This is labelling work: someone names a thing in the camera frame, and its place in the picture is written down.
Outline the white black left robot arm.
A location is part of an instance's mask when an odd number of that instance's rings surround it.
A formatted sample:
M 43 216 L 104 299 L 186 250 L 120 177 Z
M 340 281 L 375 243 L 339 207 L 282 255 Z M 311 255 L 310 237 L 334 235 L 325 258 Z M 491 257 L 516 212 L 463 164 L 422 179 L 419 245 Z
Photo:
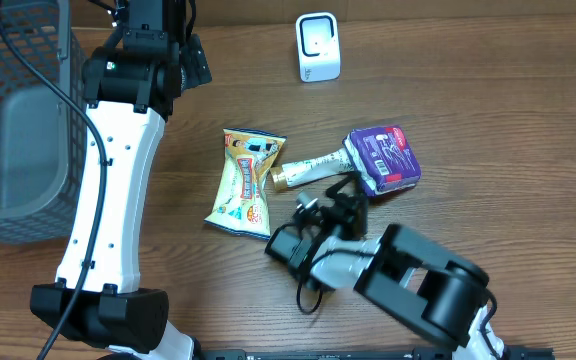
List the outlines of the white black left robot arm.
M 89 148 L 69 245 L 32 313 L 59 337 L 110 359 L 199 359 L 199 341 L 168 318 L 166 292 L 140 284 L 139 236 L 152 162 L 174 101 L 211 73 L 187 1 L 120 1 L 116 28 L 84 63 Z

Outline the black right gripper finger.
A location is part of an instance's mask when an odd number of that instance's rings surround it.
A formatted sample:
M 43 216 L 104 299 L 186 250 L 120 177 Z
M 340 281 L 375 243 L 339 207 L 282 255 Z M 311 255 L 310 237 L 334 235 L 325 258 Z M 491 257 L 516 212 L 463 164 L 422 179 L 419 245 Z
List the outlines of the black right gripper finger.
M 353 197 L 361 192 L 359 185 L 360 175 L 358 172 L 348 173 L 339 182 L 330 186 L 325 195 L 330 199 L 341 199 L 342 197 Z
M 354 194 L 356 196 L 368 197 L 368 193 L 364 189 L 364 183 L 360 172 L 353 172 L 351 174 L 352 182 L 354 185 Z

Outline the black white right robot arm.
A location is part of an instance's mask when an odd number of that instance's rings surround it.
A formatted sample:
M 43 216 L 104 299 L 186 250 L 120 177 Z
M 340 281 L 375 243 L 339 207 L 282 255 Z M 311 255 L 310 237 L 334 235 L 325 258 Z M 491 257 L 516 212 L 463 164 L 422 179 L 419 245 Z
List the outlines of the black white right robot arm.
M 369 201 L 358 182 L 352 172 L 330 186 L 329 206 L 300 193 L 266 254 L 287 267 L 299 290 L 351 289 L 455 359 L 509 358 L 490 325 L 498 303 L 488 274 L 401 224 L 367 238 Z

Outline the white tube gold cap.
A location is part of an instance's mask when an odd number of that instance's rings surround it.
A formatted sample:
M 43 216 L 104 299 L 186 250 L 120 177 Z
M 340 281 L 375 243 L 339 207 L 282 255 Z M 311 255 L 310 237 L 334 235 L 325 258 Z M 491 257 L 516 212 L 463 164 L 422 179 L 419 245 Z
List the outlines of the white tube gold cap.
M 345 149 L 309 160 L 285 163 L 270 169 L 274 190 L 284 191 L 333 175 L 352 172 L 354 165 Z

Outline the purple red snack pack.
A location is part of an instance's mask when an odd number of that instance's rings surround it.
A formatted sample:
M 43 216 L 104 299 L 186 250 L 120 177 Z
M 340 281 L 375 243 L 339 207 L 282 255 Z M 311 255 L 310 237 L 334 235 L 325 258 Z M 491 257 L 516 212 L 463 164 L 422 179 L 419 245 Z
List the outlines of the purple red snack pack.
M 398 125 L 353 129 L 342 141 L 369 197 L 414 187 L 422 170 Z

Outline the yellow snack bag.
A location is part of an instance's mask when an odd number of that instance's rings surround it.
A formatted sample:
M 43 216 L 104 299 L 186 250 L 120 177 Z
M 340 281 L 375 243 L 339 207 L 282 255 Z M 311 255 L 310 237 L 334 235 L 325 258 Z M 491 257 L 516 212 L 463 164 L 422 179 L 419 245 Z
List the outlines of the yellow snack bag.
M 286 138 L 269 132 L 225 128 L 224 167 L 210 214 L 204 222 L 226 232 L 267 240 L 267 175 Z

